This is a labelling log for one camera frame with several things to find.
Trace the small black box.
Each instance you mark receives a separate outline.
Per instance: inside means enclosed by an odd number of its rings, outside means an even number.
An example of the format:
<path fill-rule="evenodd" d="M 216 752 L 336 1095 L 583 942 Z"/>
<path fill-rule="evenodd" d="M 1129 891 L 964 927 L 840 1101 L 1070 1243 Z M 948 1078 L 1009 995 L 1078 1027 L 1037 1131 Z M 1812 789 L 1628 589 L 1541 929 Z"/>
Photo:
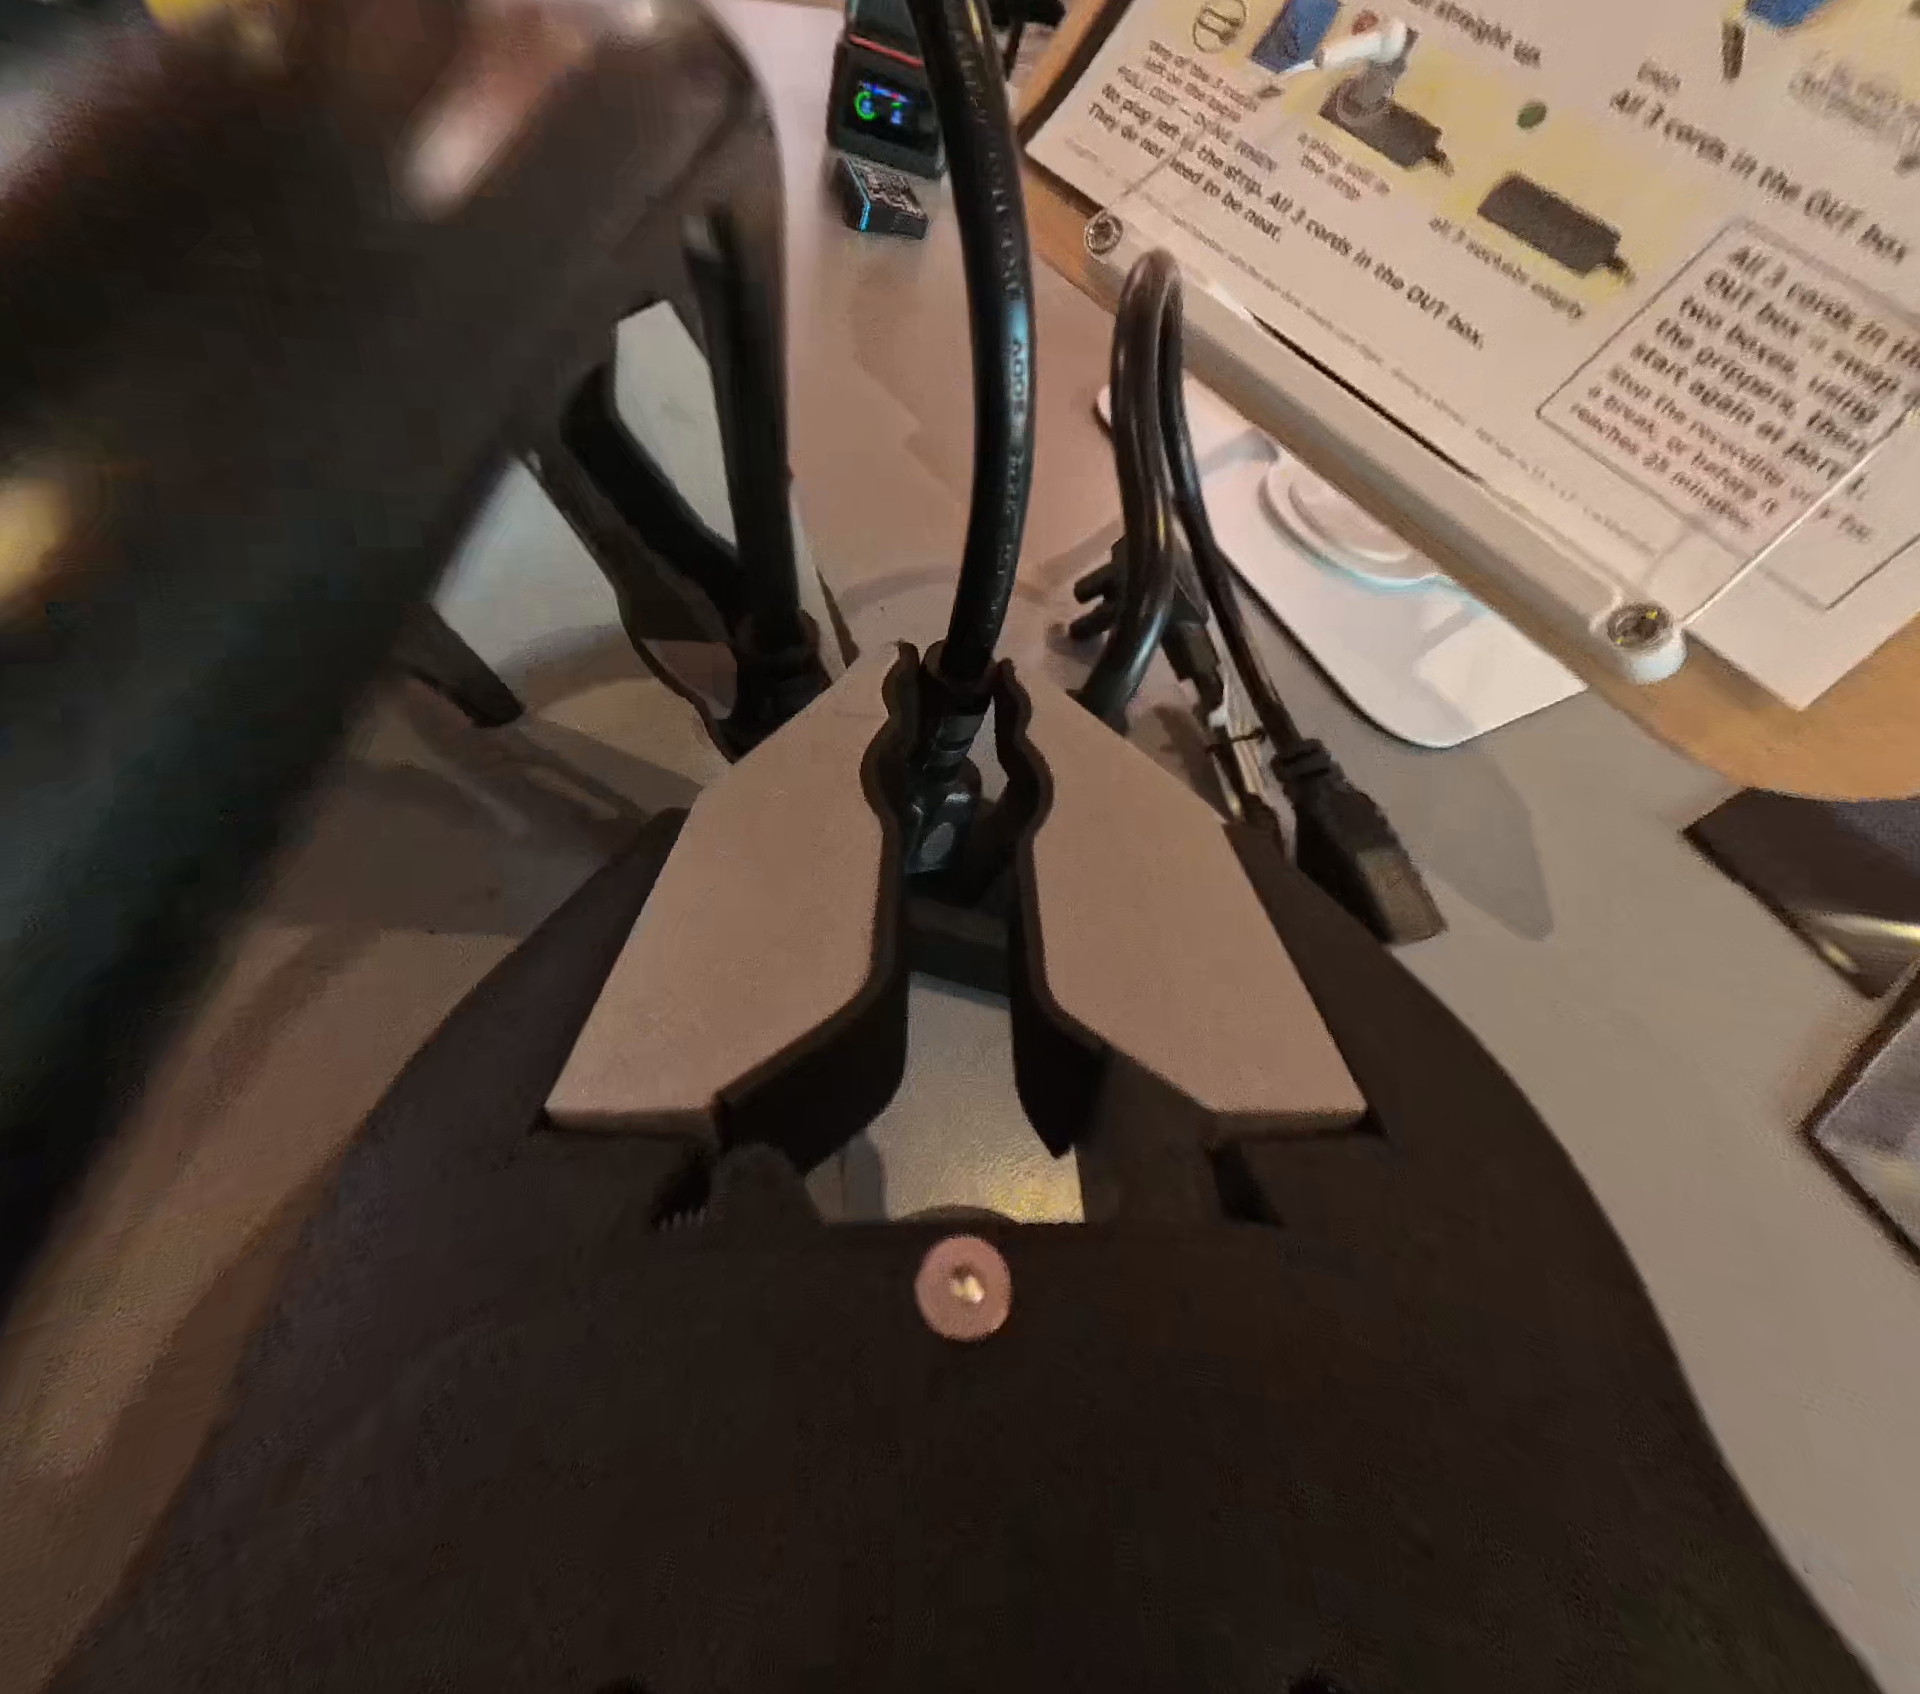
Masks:
<path fill-rule="evenodd" d="M 831 193 L 842 222 L 858 236 L 925 242 L 929 216 L 913 183 L 899 171 L 839 153 Z"/>

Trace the black timer device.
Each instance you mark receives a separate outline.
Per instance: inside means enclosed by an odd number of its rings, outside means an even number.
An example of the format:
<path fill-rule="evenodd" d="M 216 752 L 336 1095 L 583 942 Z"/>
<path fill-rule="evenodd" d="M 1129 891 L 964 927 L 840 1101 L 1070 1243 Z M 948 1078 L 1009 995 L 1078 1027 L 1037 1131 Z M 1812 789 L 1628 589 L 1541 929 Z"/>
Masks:
<path fill-rule="evenodd" d="M 939 181 L 946 151 L 907 0 L 844 0 L 829 83 L 829 145 Z"/>

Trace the white stand base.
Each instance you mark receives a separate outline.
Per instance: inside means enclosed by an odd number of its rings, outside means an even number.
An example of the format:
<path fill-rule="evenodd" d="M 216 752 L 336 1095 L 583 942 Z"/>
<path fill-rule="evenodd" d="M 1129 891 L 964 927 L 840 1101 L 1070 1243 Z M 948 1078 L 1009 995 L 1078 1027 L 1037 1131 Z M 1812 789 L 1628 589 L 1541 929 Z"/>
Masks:
<path fill-rule="evenodd" d="M 1586 689 L 1194 377 L 1186 410 L 1235 577 L 1382 732 L 1451 750 Z"/>

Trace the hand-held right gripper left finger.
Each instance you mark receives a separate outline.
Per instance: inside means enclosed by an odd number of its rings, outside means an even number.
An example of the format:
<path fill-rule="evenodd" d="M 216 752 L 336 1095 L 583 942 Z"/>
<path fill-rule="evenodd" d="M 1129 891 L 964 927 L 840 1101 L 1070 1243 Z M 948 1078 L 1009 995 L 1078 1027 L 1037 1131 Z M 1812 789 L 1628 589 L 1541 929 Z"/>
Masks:
<path fill-rule="evenodd" d="M 707 785 L 585 1017 L 558 1131 L 780 1152 L 809 1174 L 903 1076 L 901 760 L 917 652 L 864 656 Z"/>

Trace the black pad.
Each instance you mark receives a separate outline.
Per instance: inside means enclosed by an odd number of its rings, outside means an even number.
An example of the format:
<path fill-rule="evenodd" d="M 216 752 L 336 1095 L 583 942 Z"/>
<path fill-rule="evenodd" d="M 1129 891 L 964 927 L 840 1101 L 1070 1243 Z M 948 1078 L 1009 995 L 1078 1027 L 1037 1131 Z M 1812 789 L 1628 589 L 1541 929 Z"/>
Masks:
<path fill-rule="evenodd" d="M 1687 840 L 1869 999 L 1918 962 L 1918 799 L 1742 789 Z"/>

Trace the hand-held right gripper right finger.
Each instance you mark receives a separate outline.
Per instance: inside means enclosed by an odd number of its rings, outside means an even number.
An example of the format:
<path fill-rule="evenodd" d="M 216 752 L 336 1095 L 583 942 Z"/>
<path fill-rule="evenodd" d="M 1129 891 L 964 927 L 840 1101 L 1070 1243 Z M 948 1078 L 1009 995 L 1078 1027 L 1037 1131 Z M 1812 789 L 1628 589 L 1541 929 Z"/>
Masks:
<path fill-rule="evenodd" d="M 1227 823 L 1056 683 L 1007 671 L 1009 1009 L 1021 1105 L 1064 1154 L 1141 1076 L 1223 1135 L 1347 1131 L 1365 1101 Z"/>

